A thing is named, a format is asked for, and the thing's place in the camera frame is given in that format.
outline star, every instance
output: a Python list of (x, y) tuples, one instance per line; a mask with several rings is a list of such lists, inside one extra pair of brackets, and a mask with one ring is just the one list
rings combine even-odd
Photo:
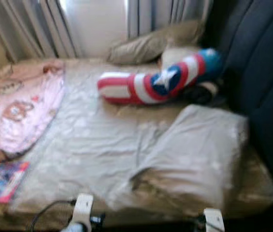
[(212, 48), (209, 48), (206, 51), (206, 55), (208, 55), (208, 56), (213, 56), (215, 53), (216, 53), (215, 50)]
[(166, 90), (169, 90), (170, 80), (177, 73), (177, 71), (163, 70), (157, 80), (155, 80), (154, 85), (164, 86)]

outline beige pillow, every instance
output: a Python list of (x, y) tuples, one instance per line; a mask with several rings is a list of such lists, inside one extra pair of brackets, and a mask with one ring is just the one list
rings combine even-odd
[(160, 56), (168, 43), (196, 44), (203, 31), (204, 24), (199, 20), (169, 26), (112, 46), (107, 60), (115, 64), (145, 63)]
[(198, 46), (167, 47), (162, 54), (162, 69), (167, 69), (182, 61), (183, 58), (197, 53), (200, 49), (201, 47)]
[(238, 191), (247, 127), (247, 118), (231, 112), (188, 106), (133, 171), (130, 194), (124, 184), (109, 204), (179, 216), (208, 207), (225, 213)]

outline black cable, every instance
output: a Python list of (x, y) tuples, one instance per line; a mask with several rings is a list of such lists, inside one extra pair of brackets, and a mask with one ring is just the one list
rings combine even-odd
[(71, 201), (64, 201), (63, 200), (63, 201), (52, 202), (51, 204), (46, 206), (44, 209), (42, 209), (38, 214), (35, 215), (35, 217), (33, 218), (32, 222), (31, 222), (31, 225), (27, 231), (34, 232), (34, 226), (37, 223), (38, 219), (41, 217), (42, 214), (44, 214), (48, 209), (53, 207), (55, 204), (70, 204), (71, 206), (75, 206), (76, 200), (71, 200)]

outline pink blanket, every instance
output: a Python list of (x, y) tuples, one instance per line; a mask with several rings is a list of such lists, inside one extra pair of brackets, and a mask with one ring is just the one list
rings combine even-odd
[(62, 101), (63, 81), (58, 60), (0, 71), (0, 160), (14, 158), (41, 137)]

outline book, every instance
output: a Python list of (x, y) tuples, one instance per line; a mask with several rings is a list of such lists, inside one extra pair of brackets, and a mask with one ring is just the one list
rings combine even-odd
[(0, 164), (0, 203), (11, 201), (29, 162), (5, 162)]

